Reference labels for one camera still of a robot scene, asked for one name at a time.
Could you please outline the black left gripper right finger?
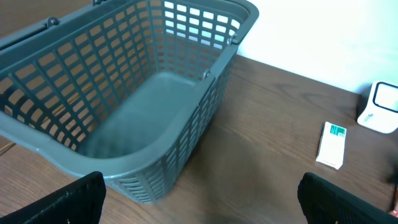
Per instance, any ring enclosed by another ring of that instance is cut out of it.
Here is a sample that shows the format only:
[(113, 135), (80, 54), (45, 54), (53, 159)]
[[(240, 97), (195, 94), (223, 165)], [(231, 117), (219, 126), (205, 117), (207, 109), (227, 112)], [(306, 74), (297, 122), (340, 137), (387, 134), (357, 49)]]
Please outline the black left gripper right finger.
[(397, 224), (397, 217), (312, 172), (304, 173), (297, 198), (311, 224)]

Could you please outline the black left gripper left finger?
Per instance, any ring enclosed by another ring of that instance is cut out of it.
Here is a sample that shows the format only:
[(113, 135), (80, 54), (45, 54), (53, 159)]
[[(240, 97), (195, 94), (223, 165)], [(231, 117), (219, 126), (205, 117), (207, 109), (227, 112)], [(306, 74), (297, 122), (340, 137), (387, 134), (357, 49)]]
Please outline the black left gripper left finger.
[(2, 224), (97, 224), (106, 197), (103, 174), (94, 171), (15, 212)]

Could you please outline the white Panadol medicine box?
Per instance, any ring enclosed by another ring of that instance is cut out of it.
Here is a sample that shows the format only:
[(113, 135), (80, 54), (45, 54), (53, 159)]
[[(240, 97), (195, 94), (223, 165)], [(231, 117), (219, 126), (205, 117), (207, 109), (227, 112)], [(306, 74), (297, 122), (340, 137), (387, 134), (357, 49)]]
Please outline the white Panadol medicine box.
[(344, 161), (346, 133), (346, 128), (325, 122), (315, 160), (340, 169)]

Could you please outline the orange snack packet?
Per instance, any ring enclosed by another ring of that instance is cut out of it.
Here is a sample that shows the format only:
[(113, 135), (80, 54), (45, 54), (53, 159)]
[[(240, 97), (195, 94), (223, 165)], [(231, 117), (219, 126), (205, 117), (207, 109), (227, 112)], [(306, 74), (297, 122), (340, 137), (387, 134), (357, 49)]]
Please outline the orange snack packet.
[(398, 211), (397, 210), (392, 210), (389, 212), (390, 215), (394, 216), (394, 217), (398, 217)]

